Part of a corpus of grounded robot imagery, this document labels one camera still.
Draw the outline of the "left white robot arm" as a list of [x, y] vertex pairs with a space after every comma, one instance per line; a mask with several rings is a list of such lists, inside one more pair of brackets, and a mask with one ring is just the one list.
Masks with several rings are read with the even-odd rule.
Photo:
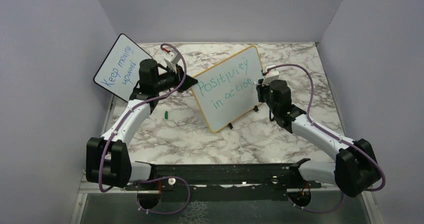
[[158, 71], [160, 68], [161, 65], [153, 59], [141, 61], [139, 80], [130, 94], [126, 110], [111, 129], [87, 142], [86, 179], [97, 183], [101, 192], [113, 187], [124, 188], [134, 181], [145, 189], [151, 189], [157, 183], [151, 164], [130, 160], [128, 145], [160, 100], [197, 83], [195, 78], [187, 75], [186, 62], [178, 65], [172, 61], [162, 74]]

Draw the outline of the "yellow-framed whiteboard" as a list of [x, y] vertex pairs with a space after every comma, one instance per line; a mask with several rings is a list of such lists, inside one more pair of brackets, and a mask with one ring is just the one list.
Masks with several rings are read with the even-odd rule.
[[256, 83], [262, 78], [256, 46], [249, 46], [194, 76], [192, 94], [212, 133], [259, 105]]

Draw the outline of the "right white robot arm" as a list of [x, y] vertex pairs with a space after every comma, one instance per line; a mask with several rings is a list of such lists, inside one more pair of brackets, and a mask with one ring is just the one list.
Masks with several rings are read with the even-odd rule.
[[291, 89], [286, 81], [273, 80], [256, 85], [258, 100], [269, 108], [269, 119], [291, 134], [300, 136], [326, 153], [332, 163], [308, 158], [291, 167], [289, 182], [301, 187], [308, 181], [337, 186], [343, 194], [356, 197], [378, 181], [383, 173], [378, 168], [371, 144], [365, 139], [352, 140], [309, 119], [306, 111], [292, 103]]

